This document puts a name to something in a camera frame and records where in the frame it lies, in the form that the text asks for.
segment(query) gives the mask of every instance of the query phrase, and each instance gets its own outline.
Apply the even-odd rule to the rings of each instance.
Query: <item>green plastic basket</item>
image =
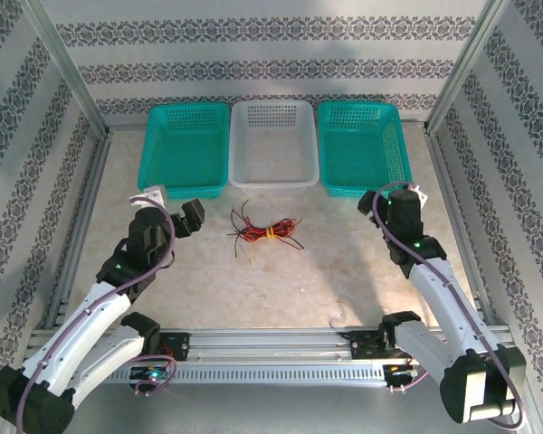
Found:
[[[378,102],[319,105],[322,183],[335,197],[361,197],[393,181],[412,181],[398,110]]]
[[[169,199],[212,198],[227,185],[229,108],[156,106],[148,118],[138,188],[164,185]]]

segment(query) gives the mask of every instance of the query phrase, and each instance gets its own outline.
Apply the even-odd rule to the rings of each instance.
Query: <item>yellow wire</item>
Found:
[[[274,238],[281,238],[279,237],[278,235],[276,235],[275,233],[273,233],[273,227],[270,226],[269,228],[265,228],[265,236],[268,238],[268,240],[273,240]],[[255,250],[255,243],[259,240],[263,240],[263,238],[260,238],[256,241],[253,242],[253,247],[252,247],[252,267],[253,267],[253,251]]]

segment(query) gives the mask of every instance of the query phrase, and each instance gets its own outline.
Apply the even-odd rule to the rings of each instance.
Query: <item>translucent basket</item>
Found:
[[[314,113],[306,101],[233,105],[229,181],[246,194],[301,193],[319,180]]]

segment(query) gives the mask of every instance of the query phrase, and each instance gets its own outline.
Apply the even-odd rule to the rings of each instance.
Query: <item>robotic arm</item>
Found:
[[[423,295],[446,339],[430,333],[414,312],[399,312],[383,317],[380,345],[397,345],[418,360],[439,383],[444,407],[457,423],[512,414],[521,405],[514,395],[524,383],[525,358],[519,348],[500,344],[459,287],[439,242],[424,235],[418,194],[396,190],[386,200],[367,192],[358,210],[368,215],[375,209],[371,221],[383,229],[390,259]]]
[[[160,198],[158,191],[143,196]],[[203,206],[196,199],[185,203],[182,209],[184,217],[170,216],[177,238],[199,231],[205,219]],[[76,408],[111,373],[136,356],[157,353],[160,326],[139,313],[125,316],[111,335],[101,337],[155,279],[155,273],[119,293],[116,289],[157,267],[168,254],[170,232],[166,216],[159,209],[144,207],[136,213],[129,225],[129,236],[105,261],[97,282],[71,317],[20,369],[5,366],[0,371],[0,415],[4,419],[16,423],[24,389],[37,375],[24,405],[24,431],[62,433]],[[101,297],[105,297],[104,301],[88,310]],[[61,338],[61,343],[52,348]],[[41,365],[49,352],[52,355],[48,364]]]

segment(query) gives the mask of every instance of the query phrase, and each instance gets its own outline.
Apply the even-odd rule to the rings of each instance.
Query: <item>patterned wallpaper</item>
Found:
[[[98,143],[20,5],[0,0],[0,369],[52,296]]]
[[[452,3],[44,0],[111,125],[157,101],[270,97],[368,97],[424,120],[484,0]]]
[[[543,419],[543,1],[511,2],[436,137]]]

